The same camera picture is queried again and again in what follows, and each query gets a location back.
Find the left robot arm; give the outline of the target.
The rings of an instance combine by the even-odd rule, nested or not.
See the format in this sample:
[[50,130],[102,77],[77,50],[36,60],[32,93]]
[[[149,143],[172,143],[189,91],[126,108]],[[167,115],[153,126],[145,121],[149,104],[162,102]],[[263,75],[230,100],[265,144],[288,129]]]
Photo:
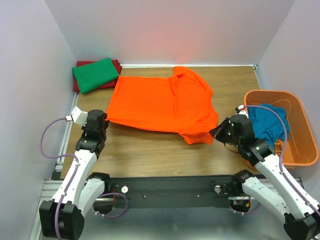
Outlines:
[[83,133],[75,144],[71,167],[51,200],[43,201],[39,207],[42,234],[58,240],[77,240],[85,224],[85,216],[99,196],[107,197],[111,185],[107,174],[88,178],[105,147],[107,114],[100,109],[85,112],[75,106],[69,116],[63,118],[81,126]]

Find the orange t shirt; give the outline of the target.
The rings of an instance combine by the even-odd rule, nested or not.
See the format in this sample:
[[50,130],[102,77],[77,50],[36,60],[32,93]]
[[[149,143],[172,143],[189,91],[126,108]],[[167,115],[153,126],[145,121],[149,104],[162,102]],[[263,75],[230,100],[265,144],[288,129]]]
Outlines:
[[153,132],[179,134],[187,144],[212,144],[209,131],[218,125],[213,90],[196,72],[175,66],[169,77],[120,76],[107,119]]

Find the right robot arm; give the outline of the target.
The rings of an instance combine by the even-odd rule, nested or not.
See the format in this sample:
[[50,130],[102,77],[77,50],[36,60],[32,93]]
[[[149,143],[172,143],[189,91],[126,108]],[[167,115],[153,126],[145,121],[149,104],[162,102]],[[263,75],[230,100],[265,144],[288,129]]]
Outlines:
[[226,118],[210,130],[210,135],[223,144],[237,148],[242,158],[260,171],[275,191],[264,187],[248,170],[236,173],[230,191],[249,195],[273,213],[292,240],[312,240],[320,234],[320,204],[288,172],[270,145],[255,137],[246,115]]

